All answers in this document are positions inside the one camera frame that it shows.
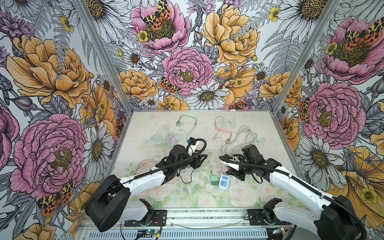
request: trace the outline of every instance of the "white power strip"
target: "white power strip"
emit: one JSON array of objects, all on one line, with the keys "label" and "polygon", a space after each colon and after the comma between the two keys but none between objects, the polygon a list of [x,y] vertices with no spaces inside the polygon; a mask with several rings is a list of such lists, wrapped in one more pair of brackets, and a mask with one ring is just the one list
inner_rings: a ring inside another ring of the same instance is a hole
[{"label": "white power strip", "polygon": [[224,192],[224,190],[228,189],[229,186],[229,175],[225,174],[229,170],[229,166],[223,164],[223,170],[221,171],[221,176],[220,176],[220,182],[218,184],[220,188],[220,192]]}]

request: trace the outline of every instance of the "floral wallpaper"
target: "floral wallpaper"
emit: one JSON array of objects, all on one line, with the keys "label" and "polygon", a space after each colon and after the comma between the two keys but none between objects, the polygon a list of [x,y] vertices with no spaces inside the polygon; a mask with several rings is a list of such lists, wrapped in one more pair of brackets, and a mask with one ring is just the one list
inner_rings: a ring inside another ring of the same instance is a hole
[{"label": "floral wallpaper", "polygon": [[306,180],[347,197],[372,240],[384,239],[383,4],[340,2],[276,112]]},{"label": "floral wallpaper", "polygon": [[[72,1],[65,16],[83,29]],[[271,108],[327,2],[85,1],[133,109]]]},{"label": "floral wallpaper", "polygon": [[0,1],[0,231],[73,240],[127,120],[65,0]]}]

